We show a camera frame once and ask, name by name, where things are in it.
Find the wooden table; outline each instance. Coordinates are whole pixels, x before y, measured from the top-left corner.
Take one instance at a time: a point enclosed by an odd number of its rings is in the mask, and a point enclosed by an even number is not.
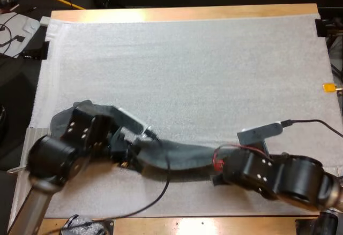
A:
[[[67,10],[51,17],[73,22],[150,22],[317,14],[316,4],[177,7],[164,9]],[[294,235],[299,217],[126,218],[114,225],[116,235]],[[39,234],[61,227],[65,219],[45,219]]]

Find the metal tube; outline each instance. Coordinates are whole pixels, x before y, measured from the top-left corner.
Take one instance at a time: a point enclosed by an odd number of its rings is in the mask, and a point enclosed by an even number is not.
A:
[[[46,194],[31,188],[8,235],[37,234],[52,197],[53,194]]]
[[[10,227],[8,235],[37,234],[51,198],[62,189],[62,187],[34,177],[30,177],[30,181],[32,188]]]

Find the red wire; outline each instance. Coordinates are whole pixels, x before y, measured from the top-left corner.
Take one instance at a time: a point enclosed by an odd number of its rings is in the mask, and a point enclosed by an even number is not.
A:
[[[213,158],[212,158],[212,163],[213,163],[213,166],[214,168],[217,170],[217,171],[222,171],[223,169],[223,165],[224,165],[224,161],[223,159],[219,159],[217,161],[217,154],[218,154],[218,151],[224,147],[224,146],[232,146],[232,147],[236,147],[236,148],[244,148],[244,149],[248,149],[248,150],[252,150],[252,151],[255,151],[259,154],[263,154],[266,158],[268,158],[270,160],[270,158],[261,150],[257,149],[257,148],[254,148],[254,147],[249,147],[249,146],[244,146],[244,145],[239,145],[239,144],[231,144],[231,143],[227,143],[227,144],[224,144],[224,145],[221,145],[219,146],[218,148],[216,148],[213,152]]]

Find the gray cloth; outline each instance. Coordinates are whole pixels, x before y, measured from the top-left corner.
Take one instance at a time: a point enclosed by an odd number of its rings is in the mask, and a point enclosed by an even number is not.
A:
[[[58,114],[56,114],[50,125],[51,136],[59,138],[66,130],[66,127],[71,118],[72,112],[76,107],[86,105],[101,115],[111,116],[114,121],[118,117],[117,111],[110,105],[95,105],[90,100],[74,103],[73,107],[68,108]],[[112,149],[115,151],[115,141],[110,142]],[[170,159],[170,168],[172,170],[187,170],[194,168],[201,168],[212,164],[214,148],[186,145],[181,143],[172,142],[169,140],[161,140],[162,147],[155,141],[135,141],[136,146],[141,148],[138,154],[138,159],[145,164],[166,169],[167,163],[165,159],[164,150],[168,151]],[[219,152],[218,158],[222,158],[231,152],[230,149],[223,149]]]

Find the wooden board edge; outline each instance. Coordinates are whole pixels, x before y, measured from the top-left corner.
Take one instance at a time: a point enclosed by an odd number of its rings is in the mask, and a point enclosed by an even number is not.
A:
[[[275,17],[318,14],[316,4],[172,7],[159,9],[96,9],[53,11],[51,17],[67,22],[114,23],[178,21],[219,18]]]

